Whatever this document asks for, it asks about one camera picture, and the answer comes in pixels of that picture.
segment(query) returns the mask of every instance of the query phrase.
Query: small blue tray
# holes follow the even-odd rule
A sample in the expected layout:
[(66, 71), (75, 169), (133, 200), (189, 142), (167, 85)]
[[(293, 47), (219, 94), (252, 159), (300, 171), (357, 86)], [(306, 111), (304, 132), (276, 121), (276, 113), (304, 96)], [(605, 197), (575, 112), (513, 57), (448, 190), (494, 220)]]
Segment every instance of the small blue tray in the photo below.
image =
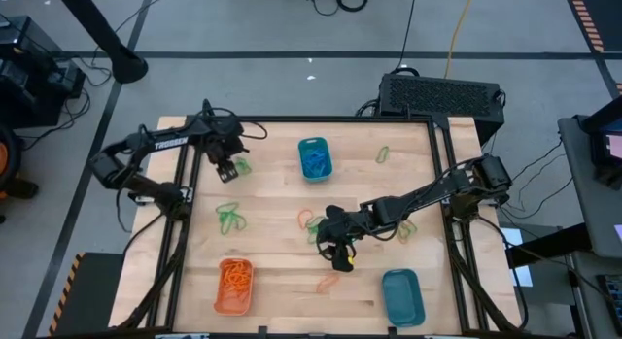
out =
[(309, 183), (324, 181), (332, 174), (332, 160), (325, 138), (314, 137), (298, 143), (302, 176)]
[(409, 269), (391, 270), (382, 277), (382, 293), (389, 321), (396, 327), (420, 325), (426, 320), (417, 275)]

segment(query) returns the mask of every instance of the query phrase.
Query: black stand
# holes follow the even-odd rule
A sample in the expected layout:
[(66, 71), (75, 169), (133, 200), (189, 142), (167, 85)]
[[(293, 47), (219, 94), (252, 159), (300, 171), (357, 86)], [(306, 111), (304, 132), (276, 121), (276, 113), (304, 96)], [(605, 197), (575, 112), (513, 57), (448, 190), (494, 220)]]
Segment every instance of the black stand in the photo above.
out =
[(540, 261), (532, 254), (525, 253), (521, 248), (545, 258), (562, 256), (572, 252), (588, 252), (592, 250), (592, 242), (584, 223), (565, 228), (559, 232), (540, 237), (531, 242), (523, 243), (520, 248), (512, 247), (505, 250), (505, 255), (512, 260), (514, 267), (524, 266)]
[(61, 0), (76, 17), (99, 48), (113, 62), (113, 76), (121, 84), (139, 81), (147, 74), (148, 65), (119, 39), (92, 0)]

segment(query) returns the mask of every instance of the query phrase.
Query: black electronic device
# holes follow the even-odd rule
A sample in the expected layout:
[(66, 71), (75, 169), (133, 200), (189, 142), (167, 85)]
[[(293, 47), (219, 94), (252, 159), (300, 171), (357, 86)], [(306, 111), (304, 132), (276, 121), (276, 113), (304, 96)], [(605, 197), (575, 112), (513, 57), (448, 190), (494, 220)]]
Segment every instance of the black electronic device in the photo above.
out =
[(499, 85), (385, 74), (380, 84), (380, 116), (473, 117), (480, 145), (505, 122)]
[(30, 17), (7, 19), (0, 22), (0, 119), (12, 129), (56, 125), (86, 76), (71, 60), (54, 60), (60, 47)]
[(599, 275), (596, 279), (605, 294), (613, 299), (605, 302), (606, 308), (611, 315), (615, 331), (622, 336), (622, 275)]

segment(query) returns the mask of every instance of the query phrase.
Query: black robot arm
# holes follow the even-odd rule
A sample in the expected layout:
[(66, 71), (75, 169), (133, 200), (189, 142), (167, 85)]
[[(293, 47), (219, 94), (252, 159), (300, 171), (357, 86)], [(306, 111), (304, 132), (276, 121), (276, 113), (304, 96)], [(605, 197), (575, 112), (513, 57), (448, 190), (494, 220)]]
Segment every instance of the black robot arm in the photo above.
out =
[[(354, 240), (369, 235), (388, 241), (410, 214), (443, 199), (448, 199), (453, 217), (471, 219), (477, 215), (477, 205), (483, 200), (505, 203), (510, 186), (511, 179), (501, 160), (484, 155), (447, 169), (431, 184), (402, 197), (388, 196), (364, 202), (358, 212), (345, 212), (342, 208), (328, 206), (327, 218), (318, 225), (318, 251), (332, 262), (333, 269), (352, 271), (352, 259), (356, 255)], [(389, 237), (379, 236), (389, 231), (393, 231)]]
[[(208, 115), (209, 102), (203, 111), (185, 126), (165, 130), (147, 131), (144, 126), (137, 133), (107, 146), (88, 162), (93, 175), (108, 189), (129, 189), (132, 199), (149, 198), (160, 211), (174, 220), (182, 220), (187, 213), (183, 192), (173, 183), (156, 183), (138, 172), (140, 163), (150, 153), (192, 145), (204, 152), (210, 163), (216, 165), (221, 180), (226, 183), (238, 176), (231, 156), (247, 152), (240, 140), (244, 132), (238, 118), (214, 118)], [(130, 153), (126, 163), (117, 158)]]

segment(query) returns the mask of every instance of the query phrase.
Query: orange plastic container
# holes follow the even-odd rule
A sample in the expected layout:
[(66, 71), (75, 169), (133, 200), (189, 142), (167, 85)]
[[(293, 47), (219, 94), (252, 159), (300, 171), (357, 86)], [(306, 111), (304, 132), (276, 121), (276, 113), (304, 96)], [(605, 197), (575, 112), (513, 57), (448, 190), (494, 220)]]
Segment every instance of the orange plastic container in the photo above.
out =
[(243, 258), (227, 258), (221, 261), (219, 268), (221, 278), (214, 310), (226, 316), (246, 314), (251, 307), (253, 264)]

